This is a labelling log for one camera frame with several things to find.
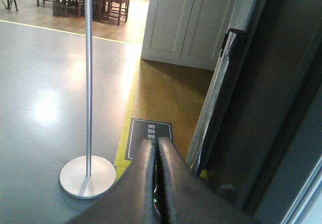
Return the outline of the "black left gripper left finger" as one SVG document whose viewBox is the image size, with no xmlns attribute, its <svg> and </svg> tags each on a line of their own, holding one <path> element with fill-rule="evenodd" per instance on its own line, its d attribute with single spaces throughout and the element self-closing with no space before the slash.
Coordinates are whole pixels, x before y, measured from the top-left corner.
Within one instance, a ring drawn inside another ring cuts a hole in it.
<svg viewBox="0 0 322 224">
<path fill-rule="evenodd" d="M 153 204 L 155 152 L 155 142 L 144 139 L 116 184 L 68 223 L 157 223 Z"/>
</svg>

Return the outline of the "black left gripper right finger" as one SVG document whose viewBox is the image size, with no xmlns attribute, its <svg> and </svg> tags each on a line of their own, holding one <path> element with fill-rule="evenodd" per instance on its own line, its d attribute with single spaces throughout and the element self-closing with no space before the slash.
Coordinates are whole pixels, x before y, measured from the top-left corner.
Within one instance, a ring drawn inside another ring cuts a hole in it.
<svg viewBox="0 0 322 224">
<path fill-rule="evenodd" d="M 168 137 L 157 140 L 157 186 L 162 223 L 256 222 L 199 179 Z"/>
</svg>

